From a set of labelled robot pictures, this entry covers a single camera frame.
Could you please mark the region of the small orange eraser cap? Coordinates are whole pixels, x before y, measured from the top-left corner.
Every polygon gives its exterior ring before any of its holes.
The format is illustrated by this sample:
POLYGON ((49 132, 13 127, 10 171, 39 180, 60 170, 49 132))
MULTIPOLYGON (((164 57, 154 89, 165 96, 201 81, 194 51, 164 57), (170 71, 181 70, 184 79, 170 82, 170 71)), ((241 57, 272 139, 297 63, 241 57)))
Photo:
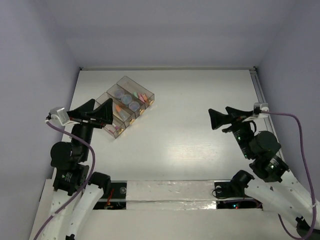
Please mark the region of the small orange eraser cap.
POLYGON ((115 109, 118 113, 122 111, 122 109, 118 105, 115 106, 115 109))

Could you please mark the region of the grey orange-tipped marker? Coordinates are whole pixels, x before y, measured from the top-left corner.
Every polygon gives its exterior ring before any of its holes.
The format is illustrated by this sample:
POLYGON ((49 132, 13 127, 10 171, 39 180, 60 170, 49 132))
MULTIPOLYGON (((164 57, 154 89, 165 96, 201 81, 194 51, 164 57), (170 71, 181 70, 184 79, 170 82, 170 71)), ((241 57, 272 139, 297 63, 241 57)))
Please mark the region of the grey orange-tipped marker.
POLYGON ((123 111, 120 111, 118 114, 121 116, 121 118, 122 118, 124 121, 127 119, 127 116, 126 116, 126 114, 125 114, 123 111))

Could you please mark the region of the clear tape roll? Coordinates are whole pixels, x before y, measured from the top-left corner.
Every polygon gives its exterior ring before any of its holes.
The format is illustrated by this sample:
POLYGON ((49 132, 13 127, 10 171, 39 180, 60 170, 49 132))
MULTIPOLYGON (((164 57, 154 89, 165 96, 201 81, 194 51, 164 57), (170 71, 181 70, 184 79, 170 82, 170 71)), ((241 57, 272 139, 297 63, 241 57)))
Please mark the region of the clear tape roll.
POLYGON ((124 90, 121 88, 114 91, 114 97, 117 99, 121 99, 125 95, 124 90))

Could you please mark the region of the pink highlighter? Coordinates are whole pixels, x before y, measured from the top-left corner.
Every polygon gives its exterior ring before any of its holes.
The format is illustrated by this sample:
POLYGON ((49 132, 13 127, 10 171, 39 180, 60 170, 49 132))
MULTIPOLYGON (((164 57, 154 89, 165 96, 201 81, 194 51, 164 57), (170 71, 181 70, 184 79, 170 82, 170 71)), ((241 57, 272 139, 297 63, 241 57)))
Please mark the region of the pink highlighter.
POLYGON ((144 93, 138 93, 138 98, 144 103, 148 100, 147 96, 144 93))

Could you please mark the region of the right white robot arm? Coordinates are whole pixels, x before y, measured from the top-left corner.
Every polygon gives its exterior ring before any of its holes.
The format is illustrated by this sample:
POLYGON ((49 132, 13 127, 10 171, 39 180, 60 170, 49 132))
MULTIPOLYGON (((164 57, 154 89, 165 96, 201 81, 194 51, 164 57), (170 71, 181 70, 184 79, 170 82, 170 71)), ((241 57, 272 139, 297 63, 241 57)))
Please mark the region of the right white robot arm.
POLYGON ((232 133, 243 156, 250 160, 252 173, 239 170, 229 181, 215 183, 211 194, 218 200, 252 198, 277 213, 280 223, 290 223, 297 236, 294 240, 320 238, 320 202, 316 199, 306 158, 302 161, 309 188, 294 176, 278 153, 281 144, 270 131, 257 131, 255 121, 272 115, 266 103, 255 103, 252 111, 227 106, 223 114, 209 109, 211 128, 222 126, 223 133, 232 133))

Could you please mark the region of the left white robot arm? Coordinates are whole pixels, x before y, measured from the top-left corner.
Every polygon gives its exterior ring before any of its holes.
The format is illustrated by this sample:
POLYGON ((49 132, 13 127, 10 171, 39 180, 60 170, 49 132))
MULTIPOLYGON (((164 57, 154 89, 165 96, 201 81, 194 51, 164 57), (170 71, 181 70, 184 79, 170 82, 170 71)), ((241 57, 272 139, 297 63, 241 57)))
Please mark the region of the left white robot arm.
POLYGON ((113 100, 100 106, 90 99, 67 111, 63 107, 50 110, 45 123, 70 137, 50 150, 50 165, 55 168, 53 195, 48 219, 34 239, 75 240, 100 198, 110 194, 111 178, 95 172, 96 154, 91 146, 94 129, 113 123, 113 100))

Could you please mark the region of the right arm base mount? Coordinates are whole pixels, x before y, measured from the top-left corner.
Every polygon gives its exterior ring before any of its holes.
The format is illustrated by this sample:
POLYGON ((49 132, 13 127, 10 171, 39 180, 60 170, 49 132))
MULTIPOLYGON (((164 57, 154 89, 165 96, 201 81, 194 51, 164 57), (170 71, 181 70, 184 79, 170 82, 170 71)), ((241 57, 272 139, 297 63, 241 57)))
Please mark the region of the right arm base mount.
POLYGON ((211 192, 216 199, 217 209, 262 209, 260 201, 246 196, 243 191, 235 190, 230 181, 218 181, 214 183, 211 192))

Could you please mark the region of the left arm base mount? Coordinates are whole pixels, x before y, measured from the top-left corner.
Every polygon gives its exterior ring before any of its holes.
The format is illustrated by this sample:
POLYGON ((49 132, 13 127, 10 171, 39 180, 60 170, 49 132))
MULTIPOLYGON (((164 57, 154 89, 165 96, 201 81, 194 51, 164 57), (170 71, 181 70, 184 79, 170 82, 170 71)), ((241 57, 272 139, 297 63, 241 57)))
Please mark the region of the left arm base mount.
POLYGON ((110 192, 104 194, 93 207, 94 210, 125 210, 127 182, 112 181, 110 192))

